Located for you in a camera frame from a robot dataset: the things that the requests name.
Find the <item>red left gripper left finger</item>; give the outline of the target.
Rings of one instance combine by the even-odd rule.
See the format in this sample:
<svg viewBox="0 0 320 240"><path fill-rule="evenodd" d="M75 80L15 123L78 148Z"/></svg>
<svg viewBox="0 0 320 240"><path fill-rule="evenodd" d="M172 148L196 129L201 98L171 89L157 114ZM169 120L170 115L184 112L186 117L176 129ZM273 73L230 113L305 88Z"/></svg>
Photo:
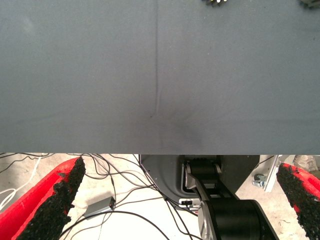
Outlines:
<svg viewBox="0 0 320 240"><path fill-rule="evenodd" d="M81 156L57 165L0 215L2 240L58 240L86 172Z"/></svg>

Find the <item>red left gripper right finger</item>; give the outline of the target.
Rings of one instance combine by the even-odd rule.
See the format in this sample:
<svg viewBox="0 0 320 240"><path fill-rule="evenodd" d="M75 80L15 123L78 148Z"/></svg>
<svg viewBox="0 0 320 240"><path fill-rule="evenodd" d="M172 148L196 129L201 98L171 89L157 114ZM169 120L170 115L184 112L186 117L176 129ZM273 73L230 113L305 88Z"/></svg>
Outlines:
<svg viewBox="0 0 320 240"><path fill-rule="evenodd" d="M297 166L282 163L276 179L310 240L320 238L320 179Z"/></svg>

